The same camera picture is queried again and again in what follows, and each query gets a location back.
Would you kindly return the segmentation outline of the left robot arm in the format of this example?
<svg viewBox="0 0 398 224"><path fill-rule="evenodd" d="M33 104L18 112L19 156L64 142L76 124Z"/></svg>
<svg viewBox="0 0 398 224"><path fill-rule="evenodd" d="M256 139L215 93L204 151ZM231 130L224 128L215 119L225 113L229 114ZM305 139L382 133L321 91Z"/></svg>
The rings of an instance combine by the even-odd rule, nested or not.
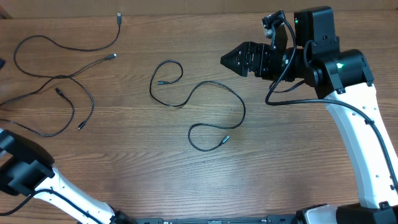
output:
<svg viewBox="0 0 398 224"><path fill-rule="evenodd" d="M25 196L17 212L32 198L48 202L64 211L78 223L135 224L120 210L100 202L67 180L54 166L53 157L39 144L12 131L1 130L1 155L11 157L1 165L1 191L12 196Z"/></svg>

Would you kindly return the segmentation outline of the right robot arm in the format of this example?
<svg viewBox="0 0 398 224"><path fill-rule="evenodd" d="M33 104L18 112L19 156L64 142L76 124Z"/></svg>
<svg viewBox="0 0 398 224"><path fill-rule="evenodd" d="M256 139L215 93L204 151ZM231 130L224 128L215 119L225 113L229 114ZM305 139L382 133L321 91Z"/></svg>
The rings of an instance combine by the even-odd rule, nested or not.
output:
<svg viewBox="0 0 398 224"><path fill-rule="evenodd" d="M283 11L262 19L269 44L243 42L221 64L245 77L270 80L270 93L282 81L315 90L334 119L354 170L358 202L314 205L284 223L396 223L397 154L377 104L374 76L364 54L342 51L328 6L297 11L290 24Z"/></svg>

